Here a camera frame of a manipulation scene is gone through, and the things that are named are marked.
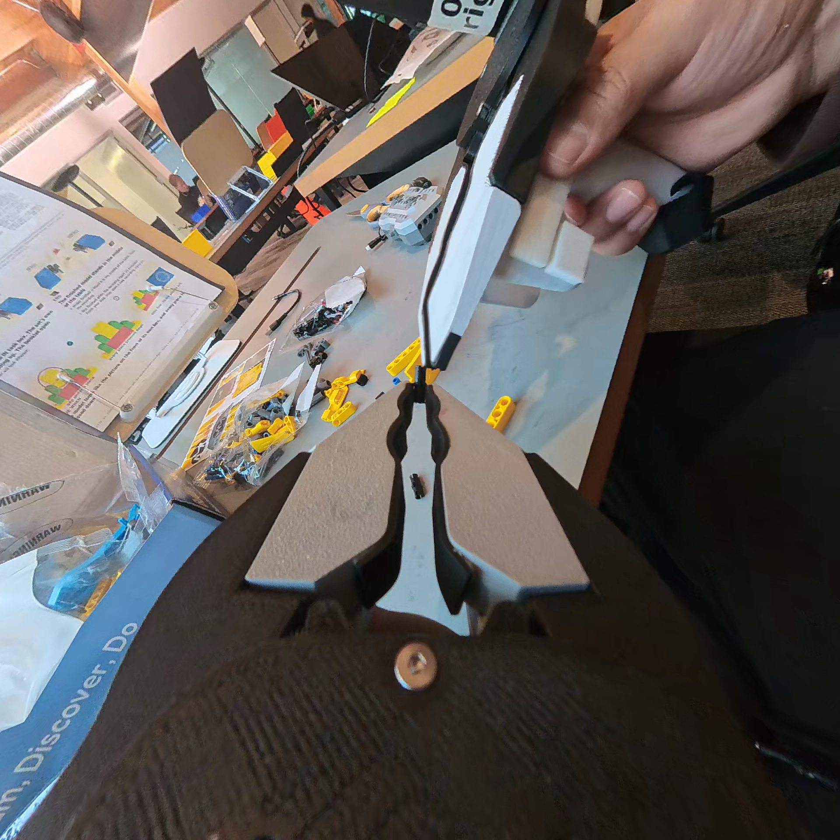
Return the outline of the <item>grey and yellow scissors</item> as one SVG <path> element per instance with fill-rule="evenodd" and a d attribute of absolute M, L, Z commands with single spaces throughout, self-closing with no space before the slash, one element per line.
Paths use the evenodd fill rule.
<path fill-rule="evenodd" d="M 384 210 L 386 210 L 386 208 L 389 207 L 402 194 L 412 189 L 423 190 L 428 187 L 431 187 L 432 185 L 433 184 L 429 179 L 427 179 L 424 176 L 419 176 L 413 179 L 411 182 L 403 184 L 397 187 L 395 190 L 391 191 L 382 203 L 363 205 L 356 214 L 362 217 L 367 223 L 373 224 L 384 213 Z"/>

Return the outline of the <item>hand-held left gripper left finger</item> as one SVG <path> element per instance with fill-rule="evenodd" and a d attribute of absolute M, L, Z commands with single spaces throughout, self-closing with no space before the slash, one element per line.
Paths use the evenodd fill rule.
<path fill-rule="evenodd" d="M 372 607 L 393 587 L 415 390 L 390 390 L 312 450 L 245 575 L 249 584 L 345 607 Z"/>

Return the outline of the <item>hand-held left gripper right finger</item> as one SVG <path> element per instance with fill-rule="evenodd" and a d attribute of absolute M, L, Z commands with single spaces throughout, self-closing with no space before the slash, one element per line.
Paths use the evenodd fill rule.
<path fill-rule="evenodd" d="M 425 387 L 434 462 L 437 583 L 450 613 L 478 634 L 492 610 L 592 583 L 528 457 L 436 385 Z"/>

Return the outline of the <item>yellow angled brick assembly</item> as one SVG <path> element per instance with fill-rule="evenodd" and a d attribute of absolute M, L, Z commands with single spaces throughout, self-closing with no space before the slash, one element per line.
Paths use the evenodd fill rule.
<path fill-rule="evenodd" d="M 351 385 L 367 385 L 369 378 L 365 369 L 353 371 L 351 374 L 337 376 L 330 387 L 324 392 L 327 406 L 322 412 L 322 420 L 333 427 L 341 426 L 357 410 L 357 406 L 349 402 L 348 392 Z"/>

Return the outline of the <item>white monitor stand base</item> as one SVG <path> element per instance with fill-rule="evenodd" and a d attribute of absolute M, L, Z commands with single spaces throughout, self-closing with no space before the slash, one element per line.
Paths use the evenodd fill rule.
<path fill-rule="evenodd" d="M 201 402 L 240 347 L 238 340 L 208 340 L 196 352 L 183 373 L 149 411 L 142 428 L 145 447 L 157 449 L 176 433 L 192 409 Z"/>

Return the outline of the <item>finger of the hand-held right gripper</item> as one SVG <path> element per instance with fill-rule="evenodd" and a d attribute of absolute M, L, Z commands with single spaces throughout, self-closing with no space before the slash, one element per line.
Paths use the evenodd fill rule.
<path fill-rule="evenodd" d="M 483 132 L 463 149 L 429 250 L 418 310 L 421 365 L 445 370 L 522 214 L 513 195 L 491 180 L 515 107 L 520 75 Z"/>

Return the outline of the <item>plastic bags of brick parts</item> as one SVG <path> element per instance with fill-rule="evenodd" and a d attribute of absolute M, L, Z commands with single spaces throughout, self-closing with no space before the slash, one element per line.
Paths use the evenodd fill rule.
<path fill-rule="evenodd" d="M 113 462 L 31 486 L 2 482 L 1 731 L 35 707 L 82 624 L 171 506 L 122 440 Z"/>

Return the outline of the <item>yellow sticky note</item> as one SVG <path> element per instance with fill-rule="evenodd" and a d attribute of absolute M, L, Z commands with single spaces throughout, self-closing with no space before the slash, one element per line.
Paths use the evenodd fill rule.
<path fill-rule="evenodd" d="M 366 128 L 372 126 L 372 124 L 376 123 L 384 117 L 388 112 L 393 110 L 401 100 L 407 95 L 407 93 L 415 86 L 416 84 L 416 77 L 412 77 L 410 80 L 406 81 L 395 93 L 393 93 L 385 103 L 371 116 L 371 119 L 366 123 Z"/>

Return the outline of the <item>person's dark trousers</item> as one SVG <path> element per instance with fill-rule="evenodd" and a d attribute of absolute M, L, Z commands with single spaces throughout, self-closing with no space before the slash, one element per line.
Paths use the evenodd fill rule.
<path fill-rule="evenodd" d="M 838 838 L 838 310 L 649 334 L 604 513 L 703 622 L 752 741 Z"/>

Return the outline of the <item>black display panel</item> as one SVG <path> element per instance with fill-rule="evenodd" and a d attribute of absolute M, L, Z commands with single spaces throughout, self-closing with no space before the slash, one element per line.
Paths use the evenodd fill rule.
<path fill-rule="evenodd" d="M 348 24 L 331 29 L 271 72 L 311 98 L 341 110 L 358 101 L 369 102 L 379 90 Z"/>
<path fill-rule="evenodd" d="M 178 146 L 219 110 L 203 75 L 203 59 L 194 48 L 153 79 L 150 86 Z"/>

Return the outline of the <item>yellow and black sticker sheet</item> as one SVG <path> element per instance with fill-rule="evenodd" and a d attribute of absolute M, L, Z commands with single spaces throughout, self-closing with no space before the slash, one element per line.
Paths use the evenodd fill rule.
<path fill-rule="evenodd" d="M 232 433 L 240 403 L 261 386 L 276 340 L 226 372 L 187 449 L 181 469 L 189 470 L 210 456 Z"/>

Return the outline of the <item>clear bag of black pins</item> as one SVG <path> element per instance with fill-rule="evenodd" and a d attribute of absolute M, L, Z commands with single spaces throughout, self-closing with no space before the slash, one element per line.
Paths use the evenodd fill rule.
<path fill-rule="evenodd" d="M 301 311 L 290 336 L 302 342 L 337 329 L 358 307 L 366 291 L 366 270 L 359 266 L 353 274 L 327 287 Z"/>

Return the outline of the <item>clear bag of yellow parts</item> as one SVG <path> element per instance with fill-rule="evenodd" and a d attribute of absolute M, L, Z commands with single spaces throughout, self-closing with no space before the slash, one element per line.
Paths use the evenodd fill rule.
<path fill-rule="evenodd" d="M 200 426 L 182 469 L 204 486 L 262 484 L 307 422 L 321 368 L 301 363 L 283 381 L 220 408 Z"/>

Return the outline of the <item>monitor with beige frame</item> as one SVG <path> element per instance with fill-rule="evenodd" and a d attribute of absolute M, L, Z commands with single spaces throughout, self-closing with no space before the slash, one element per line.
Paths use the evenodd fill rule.
<path fill-rule="evenodd" d="M 2 174 L 1 384 L 126 438 L 238 301 L 235 280 L 130 213 Z"/>

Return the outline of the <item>person's right hand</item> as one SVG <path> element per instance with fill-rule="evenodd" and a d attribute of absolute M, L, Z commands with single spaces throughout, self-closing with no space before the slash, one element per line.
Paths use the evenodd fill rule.
<path fill-rule="evenodd" d="M 838 1 L 635 2 L 599 30 L 541 170 L 570 182 L 624 137 L 710 172 L 824 93 L 838 68 Z"/>

